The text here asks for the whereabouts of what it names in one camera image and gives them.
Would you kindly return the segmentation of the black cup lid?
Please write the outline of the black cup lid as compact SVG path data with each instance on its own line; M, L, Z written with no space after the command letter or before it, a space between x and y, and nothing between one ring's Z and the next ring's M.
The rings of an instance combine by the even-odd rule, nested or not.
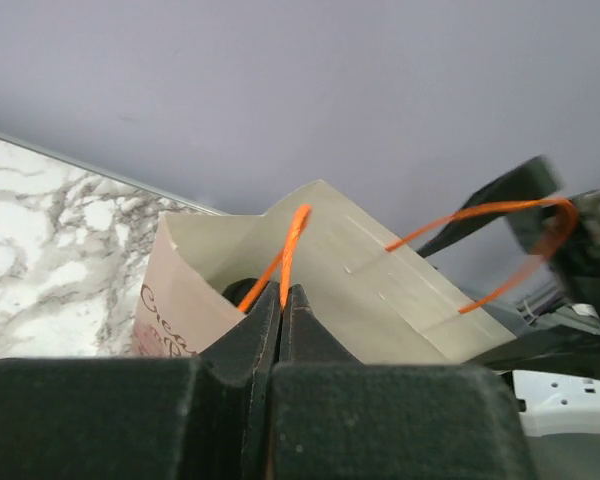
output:
M232 305L238 307L244 297L256 284L257 278L244 278L228 285L222 292L222 296Z

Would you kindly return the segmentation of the beige paper bag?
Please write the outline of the beige paper bag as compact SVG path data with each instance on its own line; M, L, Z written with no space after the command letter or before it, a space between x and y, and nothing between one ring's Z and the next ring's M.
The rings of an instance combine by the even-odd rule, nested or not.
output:
M296 211L311 213L293 254L319 322L365 364L459 364L514 334L424 258L324 181L261 215L166 213L141 285L131 348L140 355L198 354L243 319L222 295L273 271Z

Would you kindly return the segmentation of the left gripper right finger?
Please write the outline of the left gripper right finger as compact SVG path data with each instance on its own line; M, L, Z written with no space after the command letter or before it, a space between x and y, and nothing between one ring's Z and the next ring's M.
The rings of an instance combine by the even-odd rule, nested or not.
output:
M299 284L288 290L281 317L278 362L361 365L318 320Z

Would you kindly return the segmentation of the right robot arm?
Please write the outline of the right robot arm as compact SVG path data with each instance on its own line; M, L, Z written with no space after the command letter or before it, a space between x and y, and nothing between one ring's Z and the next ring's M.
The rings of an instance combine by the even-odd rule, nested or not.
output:
M570 228L556 206L532 207L504 217L528 255L553 227L568 232L548 260L562 290L559 304L589 305L600 324L600 190L570 201L577 215ZM600 435L600 332L550 325L556 312L556 307L547 306L528 333L475 360L508 378L528 436Z

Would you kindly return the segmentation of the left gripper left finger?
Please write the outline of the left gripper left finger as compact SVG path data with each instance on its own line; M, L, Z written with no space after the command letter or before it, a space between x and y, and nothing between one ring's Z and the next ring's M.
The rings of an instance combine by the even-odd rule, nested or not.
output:
M257 375L271 368L282 317L279 295L279 283L269 282L244 318L200 354L223 385L250 392Z

